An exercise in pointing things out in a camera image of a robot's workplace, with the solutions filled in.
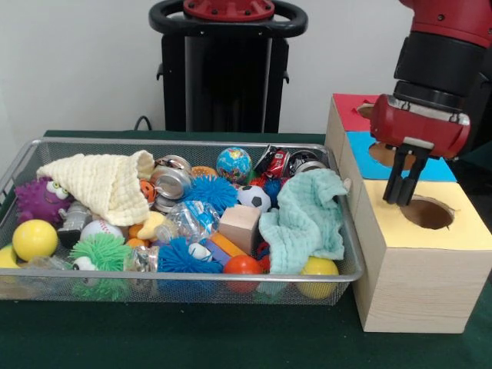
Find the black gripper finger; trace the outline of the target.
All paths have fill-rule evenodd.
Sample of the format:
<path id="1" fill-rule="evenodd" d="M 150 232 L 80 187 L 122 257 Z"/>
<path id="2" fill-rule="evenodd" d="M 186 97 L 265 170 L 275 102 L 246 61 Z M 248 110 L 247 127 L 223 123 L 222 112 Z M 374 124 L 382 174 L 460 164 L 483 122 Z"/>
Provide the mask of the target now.
<path id="1" fill-rule="evenodd" d="M 396 150 L 393 167 L 384 192 L 384 200 L 386 202 L 396 202 L 398 200 L 401 191 L 401 183 L 403 181 L 401 174 L 404 170 L 406 157 L 407 153 L 403 147 Z"/>
<path id="2" fill-rule="evenodd" d="M 414 190 L 417 186 L 421 172 L 423 171 L 428 160 L 428 153 L 421 152 L 416 155 L 412 164 L 409 175 L 402 180 L 400 190 L 400 206 L 407 206 L 411 202 Z"/>

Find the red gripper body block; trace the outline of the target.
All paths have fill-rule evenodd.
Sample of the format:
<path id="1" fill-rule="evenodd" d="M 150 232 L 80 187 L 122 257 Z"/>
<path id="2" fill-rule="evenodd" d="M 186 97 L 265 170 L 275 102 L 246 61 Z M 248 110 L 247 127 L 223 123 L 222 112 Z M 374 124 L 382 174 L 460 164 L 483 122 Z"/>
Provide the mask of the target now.
<path id="1" fill-rule="evenodd" d="M 470 118 L 380 95 L 371 113 L 371 135 L 395 147 L 402 144 L 425 148 L 430 155 L 456 157 L 470 134 Z"/>

